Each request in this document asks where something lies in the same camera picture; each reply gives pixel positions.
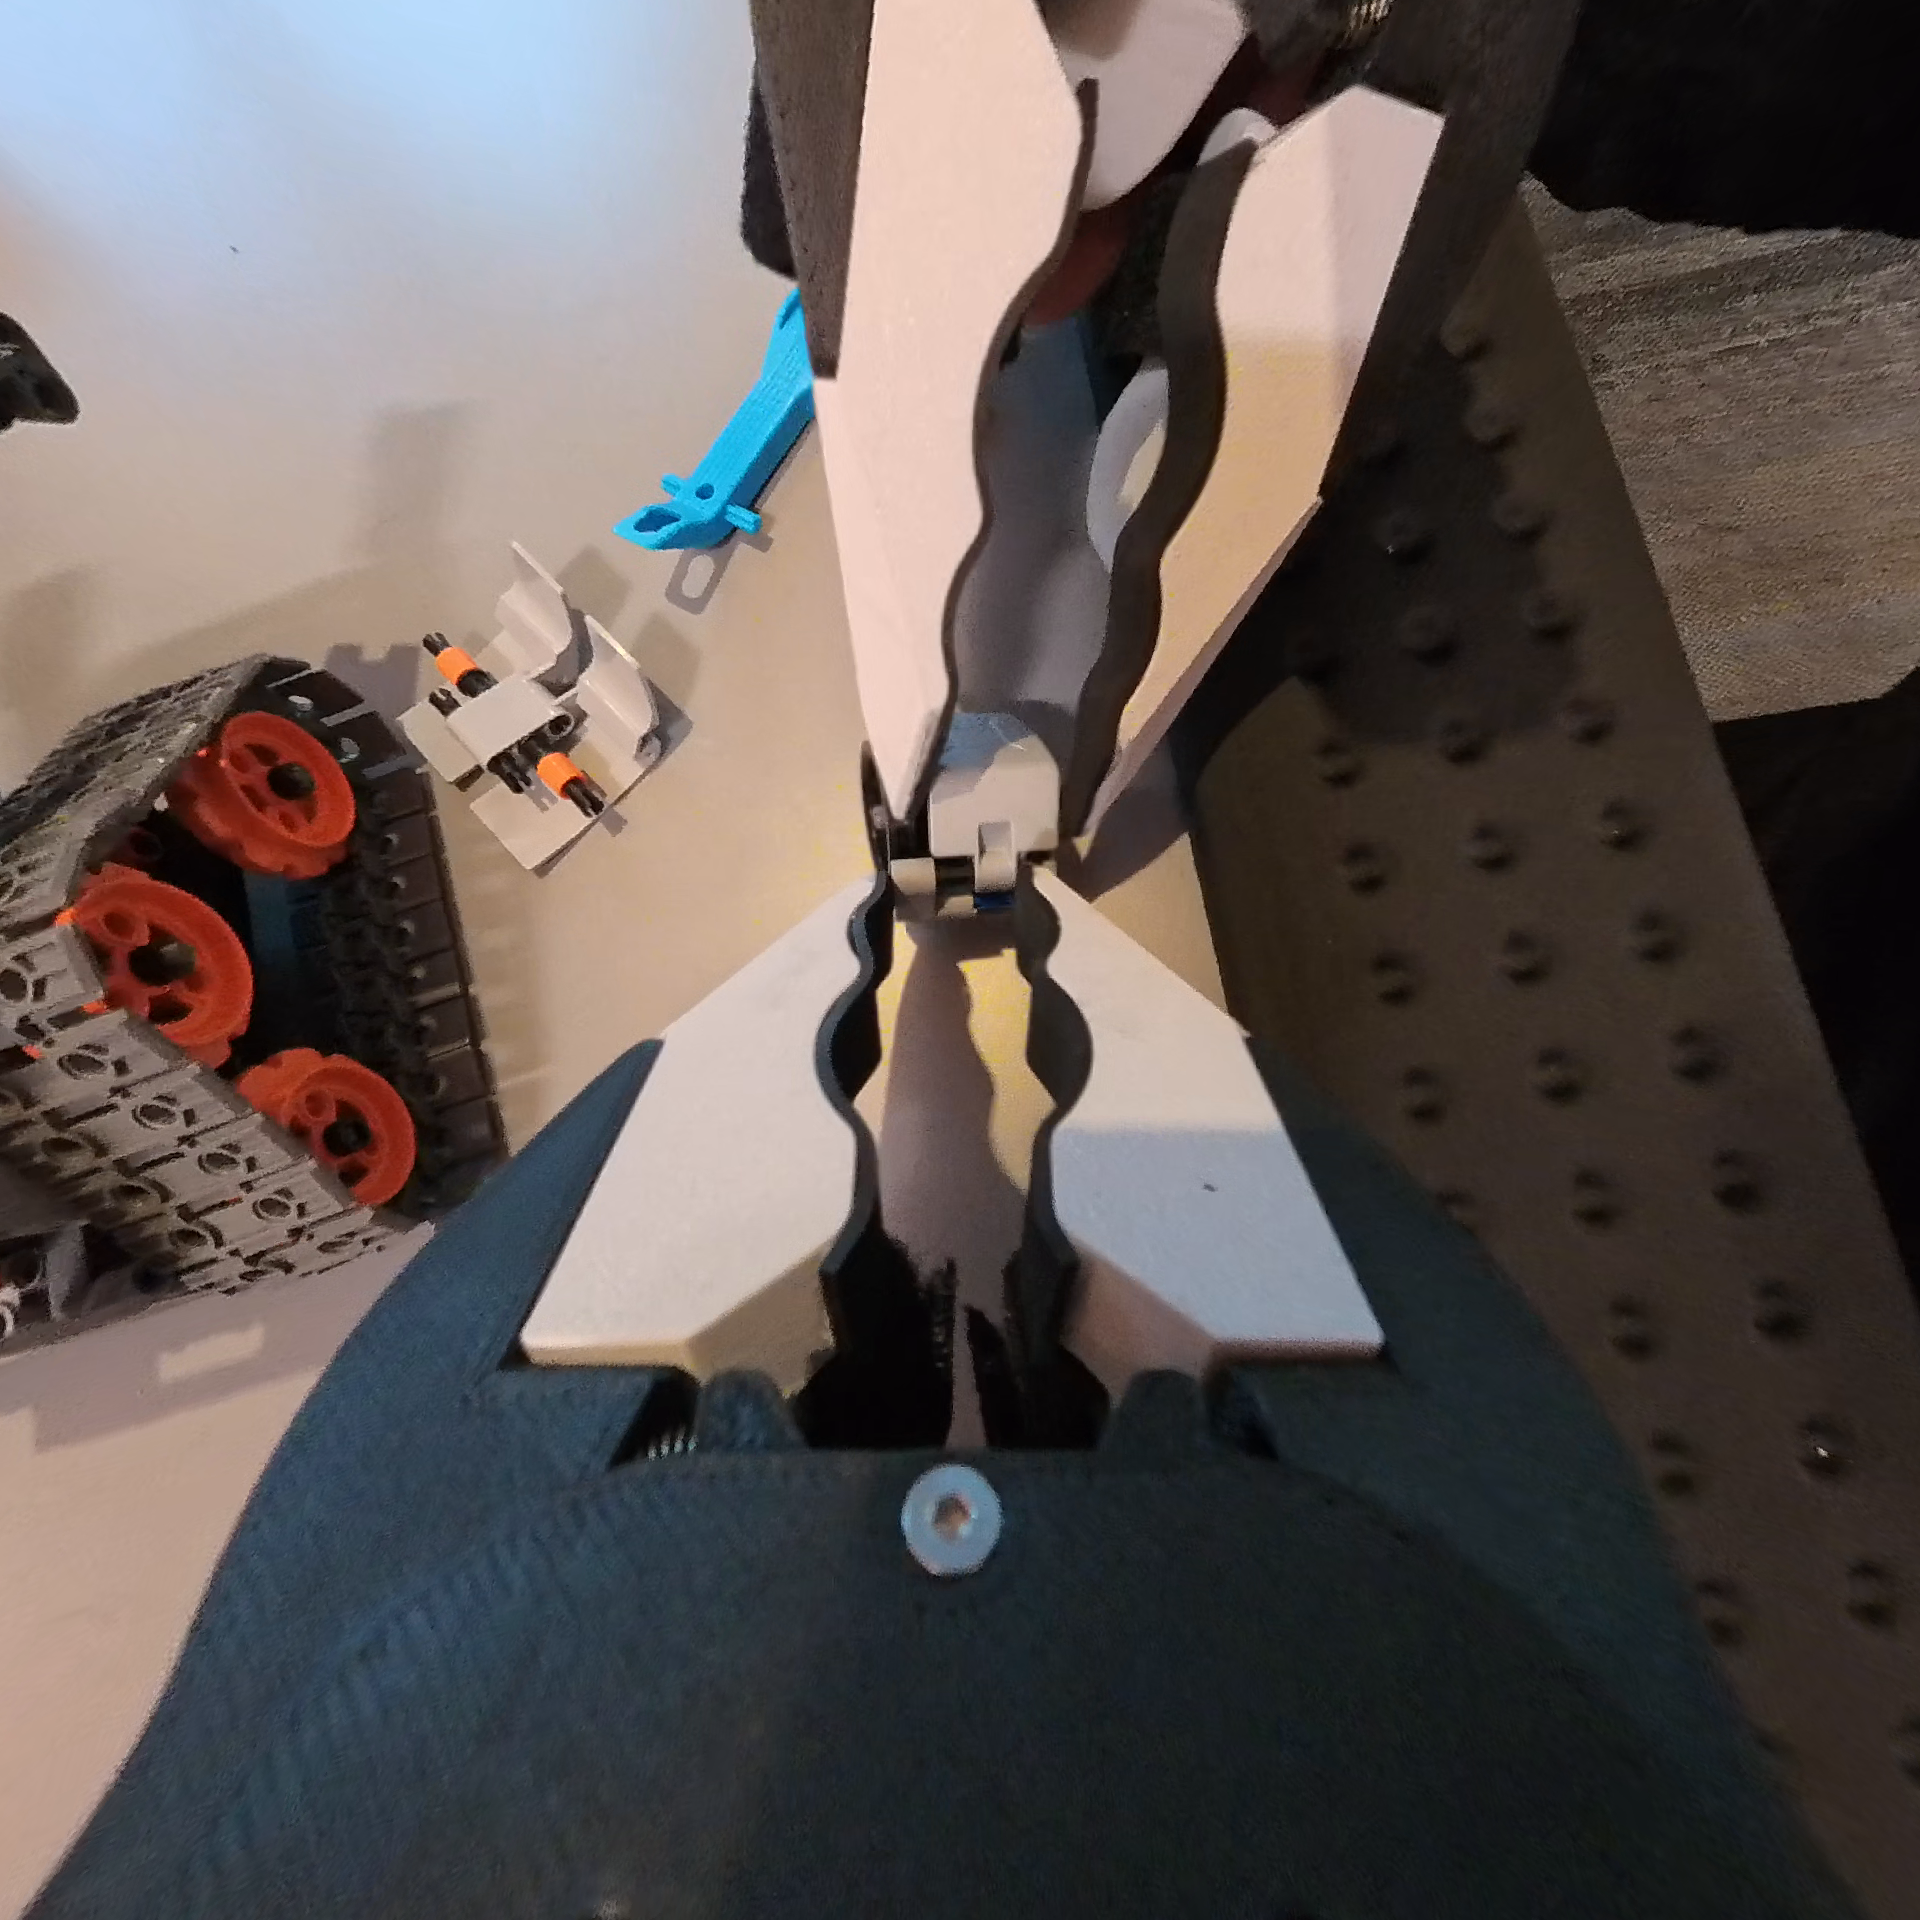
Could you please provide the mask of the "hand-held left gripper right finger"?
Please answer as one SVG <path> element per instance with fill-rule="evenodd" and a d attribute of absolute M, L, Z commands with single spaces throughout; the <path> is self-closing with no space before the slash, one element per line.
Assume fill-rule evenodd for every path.
<path fill-rule="evenodd" d="M 1245 1028 L 1053 873 L 1023 873 L 1028 1197 L 1093 1371 L 1379 1356 L 1383 1328 Z"/>

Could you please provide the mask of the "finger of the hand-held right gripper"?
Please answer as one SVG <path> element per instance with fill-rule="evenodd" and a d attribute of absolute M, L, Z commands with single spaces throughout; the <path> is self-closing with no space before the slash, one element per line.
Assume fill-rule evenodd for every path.
<path fill-rule="evenodd" d="M 867 747 L 899 817 L 954 710 L 979 402 L 1066 248 L 1089 126 L 1035 3 L 878 3 L 838 368 L 815 420 Z"/>
<path fill-rule="evenodd" d="M 1441 127 L 1348 87 L 1209 140 L 1161 255 L 1161 449 L 1114 527 L 1064 836 L 1114 804 L 1314 518 Z"/>

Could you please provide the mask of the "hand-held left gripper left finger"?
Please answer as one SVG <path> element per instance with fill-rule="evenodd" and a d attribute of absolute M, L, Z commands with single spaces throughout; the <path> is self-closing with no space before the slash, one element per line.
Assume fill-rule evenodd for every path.
<path fill-rule="evenodd" d="M 887 883 L 860 879 L 668 1026 L 523 1325 L 531 1363 L 815 1371 L 855 1354 L 847 1257 L 878 1223 L 855 1093 L 887 962 Z"/>

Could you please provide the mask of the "grey toy brick assembly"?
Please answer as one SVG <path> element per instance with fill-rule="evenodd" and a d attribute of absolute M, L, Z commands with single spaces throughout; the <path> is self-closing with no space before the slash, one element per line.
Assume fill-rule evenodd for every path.
<path fill-rule="evenodd" d="M 1013 910 L 1020 873 L 1058 850 L 1058 766 L 1013 711 L 954 711 L 927 787 L 899 817 L 870 756 L 860 802 L 878 866 L 900 920 L 958 920 Z"/>

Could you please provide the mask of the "person's right forearm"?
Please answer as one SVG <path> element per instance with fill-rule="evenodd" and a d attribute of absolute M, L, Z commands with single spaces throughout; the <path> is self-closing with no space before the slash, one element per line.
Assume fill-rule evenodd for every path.
<path fill-rule="evenodd" d="M 1529 169 L 1579 211 L 1917 236 L 1917 3 L 1584 3 Z"/>

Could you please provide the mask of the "blue plastic brick separator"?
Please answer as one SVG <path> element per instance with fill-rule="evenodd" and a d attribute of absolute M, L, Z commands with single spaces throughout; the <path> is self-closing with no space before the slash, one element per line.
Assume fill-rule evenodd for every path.
<path fill-rule="evenodd" d="M 759 494 L 815 420 L 803 292 L 789 291 L 757 383 L 689 474 L 662 474 L 660 502 L 619 518 L 615 537 L 646 551 L 719 549 L 757 535 Z"/>

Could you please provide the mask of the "dark perforated panel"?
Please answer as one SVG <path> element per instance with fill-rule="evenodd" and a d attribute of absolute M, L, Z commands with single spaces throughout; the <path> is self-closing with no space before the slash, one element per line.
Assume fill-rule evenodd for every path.
<path fill-rule="evenodd" d="M 1917 1303 L 1523 204 L 1189 720 L 1237 1015 L 1522 1284 L 1917 1918 Z"/>

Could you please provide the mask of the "small grey winged brick assembly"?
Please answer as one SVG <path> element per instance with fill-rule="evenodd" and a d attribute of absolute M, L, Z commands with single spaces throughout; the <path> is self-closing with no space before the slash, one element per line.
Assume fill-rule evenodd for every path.
<path fill-rule="evenodd" d="M 401 727 L 471 817 L 543 873 L 592 828 L 619 826 L 628 795 L 686 741 L 689 720 L 526 544 L 513 554 L 491 640 L 426 634 L 436 675 Z"/>

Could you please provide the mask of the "tracked toy robot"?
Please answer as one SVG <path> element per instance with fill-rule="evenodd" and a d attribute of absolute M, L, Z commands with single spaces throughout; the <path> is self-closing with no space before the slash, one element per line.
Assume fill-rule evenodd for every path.
<path fill-rule="evenodd" d="M 324 1274 L 504 1160 L 426 776 L 243 656 L 5 797 L 5 1354 Z"/>

